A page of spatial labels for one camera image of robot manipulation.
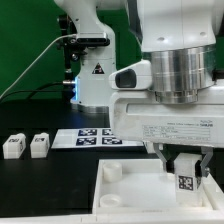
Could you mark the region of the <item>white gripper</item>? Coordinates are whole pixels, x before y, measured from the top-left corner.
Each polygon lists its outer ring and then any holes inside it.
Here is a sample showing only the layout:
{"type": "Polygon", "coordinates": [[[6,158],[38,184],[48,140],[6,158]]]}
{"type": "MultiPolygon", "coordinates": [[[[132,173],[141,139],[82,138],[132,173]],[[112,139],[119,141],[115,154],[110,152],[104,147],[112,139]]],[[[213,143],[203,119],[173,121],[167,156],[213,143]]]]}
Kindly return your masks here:
{"type": "Polygon", "coordinates": [[[210,173],[212,147],[224,148],[224,88],[221,86],[201,90],[198,101],[190,104],[160,104],[149,91],[117,91],[110,99],[109,118],[118,139],[153,142],[164,171],[167,171],[167,159],[162,144],[203,146],[200,163],[203,177],[210,173]]]}

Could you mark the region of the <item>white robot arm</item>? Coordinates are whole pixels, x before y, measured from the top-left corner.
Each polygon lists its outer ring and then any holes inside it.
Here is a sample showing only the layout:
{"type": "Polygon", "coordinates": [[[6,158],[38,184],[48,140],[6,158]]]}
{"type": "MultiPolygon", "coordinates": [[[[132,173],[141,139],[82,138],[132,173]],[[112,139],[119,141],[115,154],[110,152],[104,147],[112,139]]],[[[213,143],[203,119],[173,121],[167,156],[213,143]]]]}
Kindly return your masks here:
{"type": "Polygon", "coordinates": [[[207,176],[224,148],[224,76],[215,69],[224,0],[122,0],[142,59],[109,76],[109,116],[122,140],[198,146],[207,176]]]}

